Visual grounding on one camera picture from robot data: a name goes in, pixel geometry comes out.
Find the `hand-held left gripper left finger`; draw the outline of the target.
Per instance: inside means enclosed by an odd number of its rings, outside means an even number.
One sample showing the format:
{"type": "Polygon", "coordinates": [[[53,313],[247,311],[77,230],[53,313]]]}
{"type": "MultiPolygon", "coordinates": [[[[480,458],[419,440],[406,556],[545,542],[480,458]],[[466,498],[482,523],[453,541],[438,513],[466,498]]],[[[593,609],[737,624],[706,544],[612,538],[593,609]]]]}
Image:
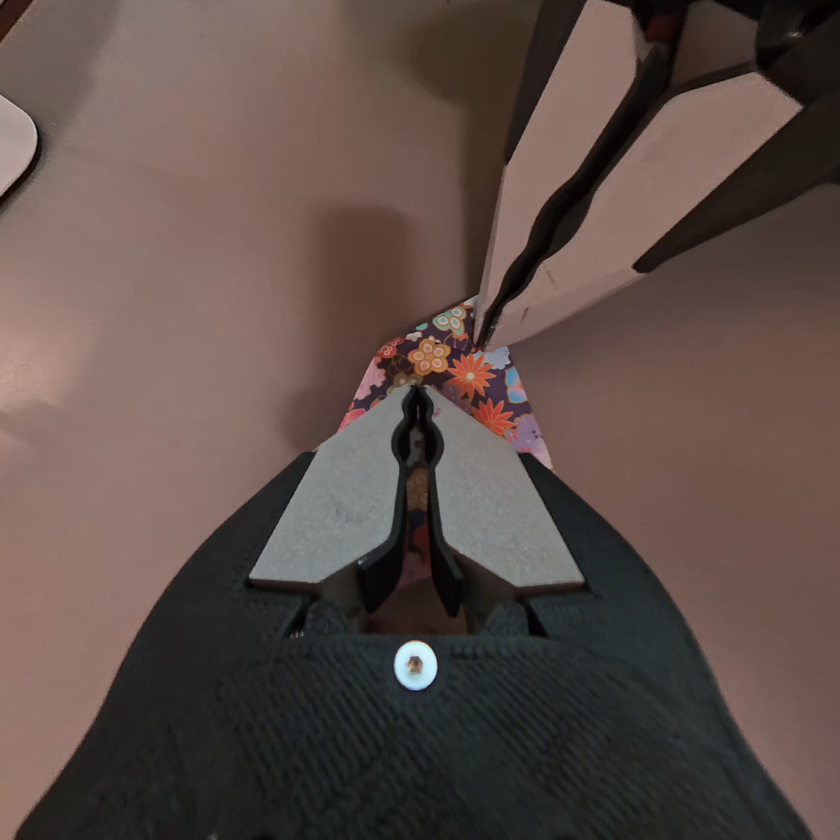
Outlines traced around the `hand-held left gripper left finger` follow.
{"type": "Polygon", "coordinates": [[[394,390],[310,457],[248,576],[372,614],[403,572],[406,475],[419,392],[394,390]]]}

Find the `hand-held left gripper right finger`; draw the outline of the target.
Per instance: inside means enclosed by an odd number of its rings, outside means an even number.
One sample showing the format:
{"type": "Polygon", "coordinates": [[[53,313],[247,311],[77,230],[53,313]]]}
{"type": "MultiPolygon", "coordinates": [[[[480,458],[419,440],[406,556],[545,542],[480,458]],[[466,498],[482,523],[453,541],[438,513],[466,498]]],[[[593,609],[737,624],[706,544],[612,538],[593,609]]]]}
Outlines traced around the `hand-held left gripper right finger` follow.
{"type": "Polygon", "coordinates": [[[433,580],[446,612],[488,618],[501,602],[583,588],[516,449],[429,386],[420,422],[433,580]]]}

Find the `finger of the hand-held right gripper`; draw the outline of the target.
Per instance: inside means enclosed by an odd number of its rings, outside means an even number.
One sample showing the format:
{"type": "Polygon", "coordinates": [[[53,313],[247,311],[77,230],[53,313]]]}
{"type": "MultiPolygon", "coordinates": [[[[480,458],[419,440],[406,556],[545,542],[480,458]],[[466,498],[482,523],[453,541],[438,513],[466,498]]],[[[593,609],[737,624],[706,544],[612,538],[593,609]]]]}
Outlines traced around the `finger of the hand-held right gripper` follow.
{"type": "Polygon", "coordinates": [[[570,240],[502,309],[487,348],[521,342],[634,284],[643,254],[803,108],[756,70],[668,98],[595,188],[570,240]]]}
{"type": "Polygon", "coordinates": [[[505,338],[538,267],[580,228],[592,191],[663,90],[666,45],[634,2],[543,2],[507,134],[474,341],[505,338]]]}

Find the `floral patterned origami paper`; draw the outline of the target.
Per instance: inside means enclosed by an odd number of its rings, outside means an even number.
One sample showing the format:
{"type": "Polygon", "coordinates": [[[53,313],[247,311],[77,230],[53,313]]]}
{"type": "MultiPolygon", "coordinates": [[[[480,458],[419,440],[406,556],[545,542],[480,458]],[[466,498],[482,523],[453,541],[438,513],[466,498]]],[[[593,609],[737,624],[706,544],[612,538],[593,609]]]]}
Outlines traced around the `floral patterned origami paper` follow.
{"type": "MultiPolygon", "coordinates": [[[[481,350],[473,340],[475,300],[441,311],[413,331],[385,342],[374,354],[339,430],[380,405],[395,391],[429,386],[518,454],[531,455],[554,471],[550,450],[509,348],[481,350]]],[[[393,515],[400,550],[397,589],[432,578],[431,531],[427,520],[429,467],[424,435],[407,432],[407,460],[396,471],[393,515]]]]}

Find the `pale rounded board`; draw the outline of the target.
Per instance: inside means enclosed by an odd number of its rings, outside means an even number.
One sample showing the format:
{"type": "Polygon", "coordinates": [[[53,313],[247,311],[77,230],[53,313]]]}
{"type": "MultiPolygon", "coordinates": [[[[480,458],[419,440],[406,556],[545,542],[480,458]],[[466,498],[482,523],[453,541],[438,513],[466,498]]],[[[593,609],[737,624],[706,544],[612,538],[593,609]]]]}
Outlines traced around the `pale rounded board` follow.
{"type": "Polygon", "coordinates": [[[26,111],[1,96],[1,199],[25,179],[38,153],[35,122],[26,111]]]}

